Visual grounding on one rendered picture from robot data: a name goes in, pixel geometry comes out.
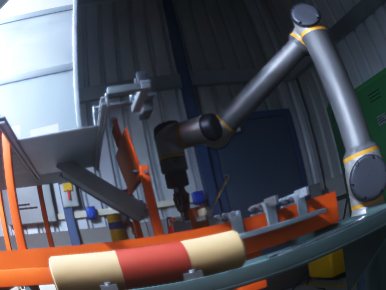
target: green metal panel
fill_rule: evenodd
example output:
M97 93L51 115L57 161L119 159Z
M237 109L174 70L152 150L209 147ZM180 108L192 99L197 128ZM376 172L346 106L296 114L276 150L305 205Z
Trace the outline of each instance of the green metal panel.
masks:
M379 145L382 156L386 157L386 69L369 79L355 89L359 103L365 116L370 136ZM345 148L340 135L338 124L329 104L327 113L330 118L332 131L334 133L336 146L341 160L342 172L344 172L343 156Z

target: yellow ring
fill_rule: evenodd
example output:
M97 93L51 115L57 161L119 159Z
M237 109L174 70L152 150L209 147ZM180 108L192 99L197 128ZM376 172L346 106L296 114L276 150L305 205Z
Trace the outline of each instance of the yellow ring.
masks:
M225 122L220 118L219 115L216 115L216 117L217 117L217 119L220 121L220 123L221 123L225 128L227 128L227 130L228 130L229 132L231 132L231 133L233 133L233 134L235 133L235 131L234 131L231 127L229 127L228 124L225 123Z
M356 209L360 209L360 208L365 207L365 206L372 205L372 204L374 204L374 203L376 203L378 201L381 201L382 199L384 199L383 194L380 197L378 197L376 200L365 202L363 204L358 204L356 206L352 206L351 210L356 210Z
M302 32L302 34L300 35L300 37L303 39L303 37L304 37L307 33L311 32L311 31L314 31L314 30L318 30L318 29L324 29L324 30L327 30L327 28L324 27L324 26L314 26L314 27L311 27L311 28L308 28L308 29L304 30L304 31Z
M177 136L178 136L178 140L180 140L180 143L181 143L181 146L184 147L184 149L188 148L184 141L182 141L182 137L181 137L181 133L180 133L180 123L177 123Z
M377 149L379 149L378 145L370 147L370 148L367 148L367 149L362 150L362 151L359 151L358 153L355 153L355 154L353 154L353 155L343 159L343 163L346 164L347 162L349 162L349 161L351 161L351 160L353 160L353 159L355 159L355 158L357 158L359 156L365 155L366 153L369 153L371 151L375 151Z
M162 161L162 160L164 160L164 159L168 159L168 158L171 158L171 157L177 157L177 156L185 156L185 153L173 153L173 154L168 154L168 155L165 155L165 156L160 157L159 161Z
M306 45L304 44L303 39L301 39L299 35L297 35L297 34L295 34L295 33L291 33L290 36L292 36L293 38L296 38L296 39L299 40L304 46L306 46Z

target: robotic arm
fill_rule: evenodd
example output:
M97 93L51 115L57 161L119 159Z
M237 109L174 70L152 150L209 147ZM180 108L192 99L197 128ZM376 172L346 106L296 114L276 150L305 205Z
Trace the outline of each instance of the robotic arm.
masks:
M154 129L158 156L167 187L174 189L174 202L187 220L189 184L184 149L206 145L225 146L237 128L253 113L306 55L310 55L334 111L343 143L345 174L353 215L383 200L386 165L379 146L371 140L355 91L327 29L318 25L319 11L308 4L292 8L294 30L283 48L245 86L219 115L204 114L184 121L169 121Z

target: orange metal frame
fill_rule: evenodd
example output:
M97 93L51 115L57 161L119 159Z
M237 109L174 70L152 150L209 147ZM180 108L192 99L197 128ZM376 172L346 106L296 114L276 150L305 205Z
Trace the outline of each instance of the orange metal frame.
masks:
M42 212L43 219L45 220L47 237L51 247L27 250L25 246L23 228L20 221L20 214L17 207L17 197L13 180L11 150L8 141L4 136L2 137L2 144L7 190L8 194L10 192L13 192L13 194L9 194L9 202L10 204L12 203L12 206L10 207L11 216L15 229L18 250L11 249L7 233L7 226L5 223L4 210L0 198L0 219L3 226L6 245L8 240L7 251L0 252L0 287L13 287L15 285L29 286L53 284L48 265L48 259L52 256L95 253L118 249L151 246L199 238L203 236L226 232L232 229L230 223L224 223L185 232L178 232L167 235L160 234L154 237L139 238L134 240L124 240L110 243L98 243L79 246L52 247L51 245L53 245L53 242L50 242L50 240L52 241L52 236L49 231L48 219L44 218L44 215L46 216L46 212L43 210L44 208L42 206L42 211L44 211L44 213ZM143 184L144 190L147 192L146 201L148 204L149 212L153 216L153 218L154 216L158 216L159 219L158 208L154 199L153 189L149 175L149 168L145 165L141 165L138 168L140 169L140 180ZM38 192L40 202L42 204L43 196L41 188L40 190L38 189ZM276 231L268 232L257 237L252 237L244 240L247 258L252 259L258 257L261 255L260 251L262 249L290 241L292 239L314 232L339 221L338 205L334 192L308 200L307 207L308 211L310 212L321 208L326 208L327 212L319 216L313 217L309 220L302 221ZM296 217L297 215L298 213L296 205L291 205L278 210L279 221L284 221ZM158 221L156 219L154 220L154 222L152 219L153 226L156 225L157 222ZM267 220L265 218L265 215L256 215L253 217L245 218L243 222L246 231L251 231L267 226ZM256 286L260 287L261 289L262 287L265 287L264 283L264 281L261 281L256 284ZM248 288L249 286L253 287L253 285L248 285L245 286L247 288L241 289L252 289Z

